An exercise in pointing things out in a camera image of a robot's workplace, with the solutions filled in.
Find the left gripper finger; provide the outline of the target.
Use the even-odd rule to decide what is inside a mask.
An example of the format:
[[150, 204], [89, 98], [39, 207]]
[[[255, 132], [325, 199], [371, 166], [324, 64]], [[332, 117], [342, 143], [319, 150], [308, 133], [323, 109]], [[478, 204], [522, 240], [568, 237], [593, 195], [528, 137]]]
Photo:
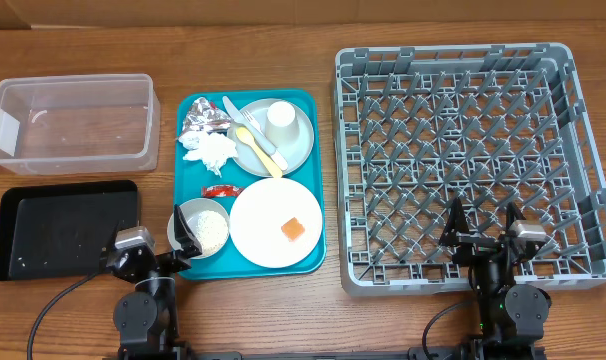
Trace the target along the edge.
[[120, 230], [121, 223], [117, 222], [108, 238], [106, 245], [101, 250], [101, 254], [99, 256], [100, 273], [109, 273], [114, 266], [114, 263], [119, 255], [119, 250], [116, 248], [116, 238]]
[[174, 238], [180, 245], [180, 252], [187, 258], [200, 256], [202, 245], [189, 228], [181, 207], [177, 204], [174, 205], [173, 216]]

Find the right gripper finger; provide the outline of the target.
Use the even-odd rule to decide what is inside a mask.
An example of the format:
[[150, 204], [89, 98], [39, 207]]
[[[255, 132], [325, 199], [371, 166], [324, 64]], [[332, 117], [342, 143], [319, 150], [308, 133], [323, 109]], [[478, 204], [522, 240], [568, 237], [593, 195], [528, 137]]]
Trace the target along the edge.
[[522, 235], [527, 230], [527, 221], [521, 210], [514, 202], [506, 206], [505, 231], [513, 235]]
[[448, 220], [439, 238], [440, 246], [458, 246], [471, 235], [462, 201], [455, 198], [449, 208]]

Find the white rice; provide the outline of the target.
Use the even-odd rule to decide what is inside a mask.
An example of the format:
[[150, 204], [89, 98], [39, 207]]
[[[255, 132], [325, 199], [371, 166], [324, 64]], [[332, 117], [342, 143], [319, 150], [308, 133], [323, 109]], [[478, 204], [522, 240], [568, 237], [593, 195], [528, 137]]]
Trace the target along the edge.
[[195, 236], [202, 246], [202, 255], [219, 251], [228, 239], [226, 219], [214, 211], [203, 211], [197, 217]]

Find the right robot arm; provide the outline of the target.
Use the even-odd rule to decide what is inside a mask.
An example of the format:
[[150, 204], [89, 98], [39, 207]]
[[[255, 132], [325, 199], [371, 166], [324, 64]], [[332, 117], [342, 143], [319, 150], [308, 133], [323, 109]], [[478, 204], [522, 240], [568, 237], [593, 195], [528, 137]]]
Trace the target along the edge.
[[549, 294], [515, 280], [516, 265], [533, 259], [546, 244], [546, 231], [528, 221], [515, 203], [506, 207], [504, 229], [495, 238], [470, 230], [458, 198], [439, 239], [452, 247], [452, 262], [468, 269], [468, 282], [478, 304], [481, 333], [451, 352], [453, 359], [543, 359], [535, 342], [544, 336], [552, 300]]

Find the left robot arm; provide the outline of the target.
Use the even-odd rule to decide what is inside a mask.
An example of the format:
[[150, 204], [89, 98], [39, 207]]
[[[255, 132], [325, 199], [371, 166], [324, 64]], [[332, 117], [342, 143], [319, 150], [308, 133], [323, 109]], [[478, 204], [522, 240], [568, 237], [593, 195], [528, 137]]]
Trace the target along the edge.
[[191, 268], [202, 246], [176, 205], [174, 237], [179, 248], [156, 254], [144, 226], [115, 229], [99, 258], [99, 270], [134, 285], [115, 305], [113, 321], [120, 334], [119, 359], [195, 359], [179, 335], [175, 275]]

